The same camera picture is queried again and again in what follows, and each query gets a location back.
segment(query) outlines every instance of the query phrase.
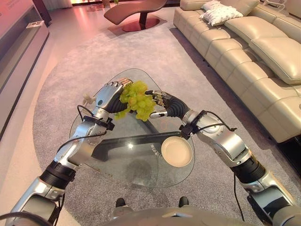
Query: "cream leather sofa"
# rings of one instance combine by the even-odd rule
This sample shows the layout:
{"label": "cream leather sofa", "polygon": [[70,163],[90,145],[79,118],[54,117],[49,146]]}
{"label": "cream leather sofa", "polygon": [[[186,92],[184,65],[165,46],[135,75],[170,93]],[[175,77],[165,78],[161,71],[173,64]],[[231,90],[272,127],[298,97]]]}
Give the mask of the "cream leather sofa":
{"label": "cream leather sofa", "polygon": [[206,0],[181,0],[174,25],[278,142],[301,134],[301,23],[259,0],[221,0],[244,17],[210,26]]}

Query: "black cable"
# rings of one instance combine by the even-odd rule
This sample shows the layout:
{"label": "black cable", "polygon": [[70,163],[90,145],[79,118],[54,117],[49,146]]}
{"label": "black cable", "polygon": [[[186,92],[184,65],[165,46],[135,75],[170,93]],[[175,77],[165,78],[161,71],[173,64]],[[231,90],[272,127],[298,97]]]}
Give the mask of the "black cable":
{"label": "black cable", "polygon": [[221,122],[222,124],[224,124],[225,127],[227,127],[228,130],[230,131],[235,131],[237,128],[230,128],[217,114],[215,114],[214,112],[210,112],[210,111],[206,111],[207,113],[210,113],[210,114],[213,114],[215,117],[217,117]]}
{"label": "black cable", "polygon": [[83,105],[77,105],[77,110],[78,110],[78,112],[79,112],[80,119],[81,119],[82,121],[83,121],[84,119],[83,119],[83,116],[81,115],[81,112],[80,112],[79,107],[85,109],[87,112],[89,112],[89,113],[93,116],[93,113],[92,113],[89,109],[87,109],[85,106],[83,106]]}
{"label": "black cable", "polygon": [[0,216],[0,220],[5,220],[7,218],[26,218],[30,219],[31,221],[34,221],[35,223],[41,226],[52,226],[52,224],[50,224],[44,218],[29,212],[13,212],[3,214]]}
{"label": "black cable", "polygon": [[234,195],[235,195],[235,199],[236,199],[239,211],[240,211],[241,218],[242,218],[243,221],[245,221],[244,214],[243,214],[243,212],[241,210],[240,204],[239,204],[237,196],[236,196],[236,176],[235,176],[235,173],[233,173],[233,175],[234,175]]}
{"label": "black cable", "polygon": [[227,127],[227,125],[224,124],[224,123],[217,123],[217,124],[212,124],[212,125],[209,125],[209,126],[205,126],[205,127],[199,128],[199,129],[196,131],[196,133],[197,133],[197,132],[200,132],[200,131],[203,130],[203,129],[207,129],[207,128],[209,128],[209,127],[212,127],[212,126],[226,126],[226,127]]}
{"label": "black cable", "polygon": [[58,153],[58,152],[62,149],[62,147],[64,147],[66,144],[68,144],[68,143],[70,143],[70,142],[72,142],[72,141],[74,141],[74,140],[85,139],[85,138],[90,138],[90,137],[101,137],[102,135],[105,135],[106,133],[107,133],[107,131],[105,131],[105,133],[103,133],[103,134],[92,135],[92,136],[84,136],[84,137],[76,137],[76,138],[73,138],[73,139],[71,139],[71,140],[67,140],[65,143],[63,143],[63,144],[58,148],[58,150],[57,150],[56,153]]}
{"label": "black cable", "polygon": [[57,219],[56,219],[56,221],[55,221],[54,226],[56,226],[56,224],[57,224],[57,222],[58,222],[58,218],[60,217],[60,213],[61,213],[61,211],[62,211],[62,209],[63,209],[63,206],[64,206],[64,201],[65,201],[65,194],[63,194],[63,197],[62,197],[62,204],[61,204],[60,201],[58,201],[59,212],[58,212],[58,216],[57,216]]}

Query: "white throw pillow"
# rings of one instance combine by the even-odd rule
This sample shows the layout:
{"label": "white throw pillow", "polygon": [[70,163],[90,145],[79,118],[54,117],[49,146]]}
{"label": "white throw pillow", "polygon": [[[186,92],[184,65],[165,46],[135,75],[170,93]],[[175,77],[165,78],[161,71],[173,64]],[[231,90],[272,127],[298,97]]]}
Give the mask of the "white throw pillow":
{"label": "white throw pillow", "polygon": [[206,2],[204,5],[202,5],[201,8],[203,8],[205,11],[208,11],[208,10],[219,8],[222,6],[224,6],[224,5],[221,4],[219,1],[212,0],[212,1]]}
{"label": "white throw pillow", "polygon": [[208,10],[206,13],[202,14],[199,18],[205,19],[212,26],[221,25],[227,20],[243,17],[240,12],[238,12],[235,8],[231,6],[224,6],[221,8]]}

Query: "beige bowl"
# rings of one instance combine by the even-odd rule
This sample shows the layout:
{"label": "beige bowl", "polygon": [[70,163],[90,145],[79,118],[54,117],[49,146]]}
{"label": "beige bowl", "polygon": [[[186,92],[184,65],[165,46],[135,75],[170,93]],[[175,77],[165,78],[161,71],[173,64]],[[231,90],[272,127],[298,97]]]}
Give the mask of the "beige bowl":
{"label": "beige bowl", "polygon": [[169,137],[161,146],[165,161],[175,167],[183,167],[190,163],[193,152],[187,140],[181,137]]}

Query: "glass coffee table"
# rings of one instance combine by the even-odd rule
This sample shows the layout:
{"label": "glass coffee table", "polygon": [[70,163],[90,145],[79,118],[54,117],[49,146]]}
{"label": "glass coffee table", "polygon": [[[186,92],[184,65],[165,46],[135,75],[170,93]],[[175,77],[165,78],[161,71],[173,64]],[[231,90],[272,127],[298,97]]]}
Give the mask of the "glass coffee table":
{"label": "glass coffee table", "polygon": [[[118,81],[121,78],[141,80],[147,84],[148,90],[160,90],[152,78],[140,69],[123,71],[111,81]],[[95,102],[87,105],[90,110],[94,107]],[[155,110],[162,109],[161,106],[155,106]],[[181,136],[179,127],[182,121],[179,118],[162,117],[143,122],[135,118],[135,113],[128,113],[120,120],[115,120],[113,114],[110,117],[113,118],[115,128],[113,131],[107,131],[107,134],[102,137],[103,140],[94,149],[86,165],[114,178],[152,188],[173,186],[189,176],[195,162],[191,138],[188,142],[193,157],[188,165],[174,167],[168,164],[161,154],[161,145],[166,138]],[[73,122],[70,135],[80,123],[81,119],[78,115]]]}

